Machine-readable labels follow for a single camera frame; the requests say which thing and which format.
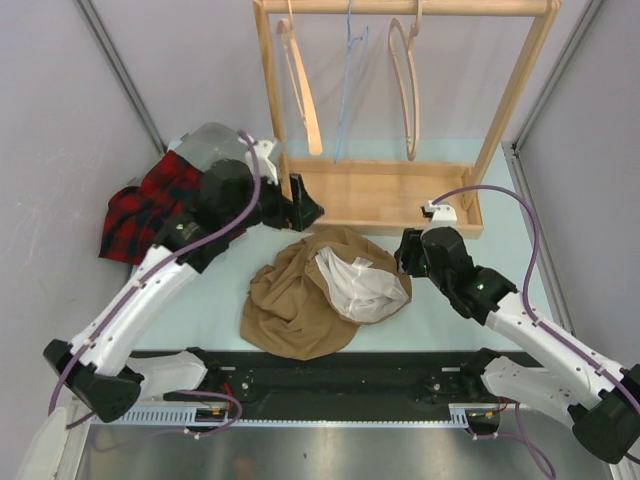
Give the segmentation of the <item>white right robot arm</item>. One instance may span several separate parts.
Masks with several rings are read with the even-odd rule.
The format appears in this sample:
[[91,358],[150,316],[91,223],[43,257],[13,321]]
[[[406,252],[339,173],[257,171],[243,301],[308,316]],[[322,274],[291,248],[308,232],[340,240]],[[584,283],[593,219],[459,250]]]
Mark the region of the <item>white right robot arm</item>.
[[474,264],[451,226],[406,230],[396,260],[410,276],[428,278],[460,316],[510,339],[542,367],[533,371],[484,349],[478,366],[461,376],[469,399],[522,402],[567,426],[599,460],[629,457],[639,440],[637,366],[624,367],[537,314],[513,282]]

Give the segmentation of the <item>light blue wire hanger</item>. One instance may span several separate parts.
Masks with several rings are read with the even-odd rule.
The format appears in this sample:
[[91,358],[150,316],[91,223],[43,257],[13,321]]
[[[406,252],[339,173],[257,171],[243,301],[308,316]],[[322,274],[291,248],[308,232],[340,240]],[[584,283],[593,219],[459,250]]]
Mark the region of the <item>light blue wire hanger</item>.
[[[350,99],[351,99],[350,80],[352,77],[354,77],[356,81],[359,81],[362,65],[364,63],[364,57],[365,57],[365,53],[368,45],[368,38],[369,38],[368,26],[365,26],[359,35],[353,34],[353,30],[352,30],[353,7],[354,7],[354,2],[349,1],[347,14],[346,14],[346,56],[345,56],[346,63],[345,63],[344,80],[342,85],[342,96],[341,96],[341,104],[340,104],[340,111],[339,111],[337,136],[336,136],[334,152],[333,152],[334,164],[338,164],[341,158],[341,149],[344,141],[344,135],[345,135],[347,120],[348,120],[348,113],[350,109]],[[356,73],[352,75],[351,60],[352,60],[354,48],[357,43],[361,44],[360,57],[359,57]]]

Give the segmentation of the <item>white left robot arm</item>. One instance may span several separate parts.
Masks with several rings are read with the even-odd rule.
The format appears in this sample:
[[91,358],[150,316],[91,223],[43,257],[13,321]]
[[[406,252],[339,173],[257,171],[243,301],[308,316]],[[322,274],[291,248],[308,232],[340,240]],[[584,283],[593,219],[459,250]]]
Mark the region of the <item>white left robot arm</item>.
[[201,349],[146,359],[133,358],[132,351],[171,297],[258,224],[305,234],[250,281],[240,335],[251,345],[308,361],[343,349],[361,327],[407,306],[411,280],[394,257],[344,227],[307,234],[324,211],[300,176],[292,176],[291,184],[295,195],[286,198],[276,168],[265,159],[215,162],[102,314],[72,340],[47,345],[44,357],[60,386],[105,423],[147,397],[180,390],[202,400],[214,397],[221,376]]

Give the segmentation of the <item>brown skirt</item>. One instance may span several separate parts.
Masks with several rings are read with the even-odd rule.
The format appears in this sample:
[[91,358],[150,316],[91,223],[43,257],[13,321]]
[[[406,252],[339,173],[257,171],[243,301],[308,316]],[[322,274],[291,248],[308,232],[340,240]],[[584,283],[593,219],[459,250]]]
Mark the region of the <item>brown skirt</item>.
[[249,285],[241,337],[275,356],[308,361],[346,347],[363,326],[412,300],[412,283],[388,251],[345,227],[287,246]]

